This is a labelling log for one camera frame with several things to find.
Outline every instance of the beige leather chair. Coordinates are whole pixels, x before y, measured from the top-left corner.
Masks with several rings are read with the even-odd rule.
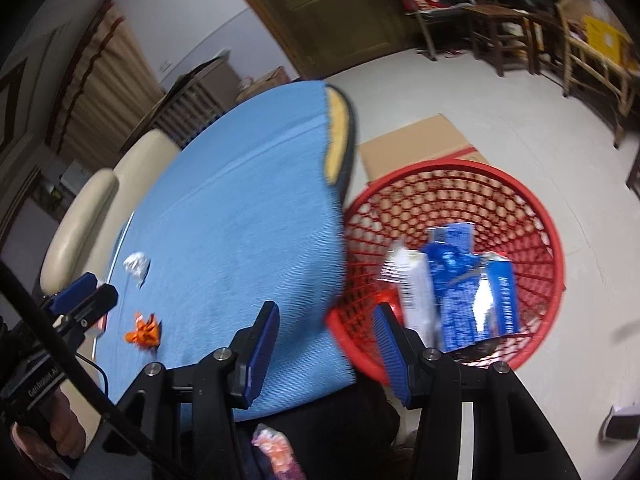
[[[178,153],[180,148],[166,134],[151,130],[115,168],[97,171],[89,179],[49,245],[40,273],[44,293],[55,294],[86,272],[106,278],[120,229]],[[79,352],[91,358],[93,345],[94,337],[88,336]],[[84,366],[97,382],[95,369]],[[69,381],[62,390],[90,440],[100,422],[97,413]]]

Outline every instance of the door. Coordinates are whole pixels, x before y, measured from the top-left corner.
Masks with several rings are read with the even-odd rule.
[[[306,76],[323,78],[411,43],[396,0],[248,1]]]

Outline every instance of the red plastic basket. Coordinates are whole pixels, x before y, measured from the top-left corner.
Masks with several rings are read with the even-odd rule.
[[[564,254],[542,204],[512,176],[486,164],[419,162],[370,184],[344,215],[346,287],[327,324],[353,365],[373,379],[388,383],[371,322],[387,248],[400,236],[408,247],[420,248],[427,227],[460,221],[476,225],[476,251],[500,251],[513,261],[521,325],[491,355],[467,364],[503,360],[515,369],[549,332],[564,291]]]

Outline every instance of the crumpled white paper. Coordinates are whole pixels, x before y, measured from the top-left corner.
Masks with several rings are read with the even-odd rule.
[[[133,276],[140,287],[145,282],[150,263],[151,260],[145,256],[145,253],[133,253],[124,260],[124,270]]]

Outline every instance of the curtain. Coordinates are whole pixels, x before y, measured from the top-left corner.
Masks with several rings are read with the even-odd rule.
[[[125,17],[107,0],[69,64],[48,137],[67,162],[113,168],[133,128],[163,96]]]

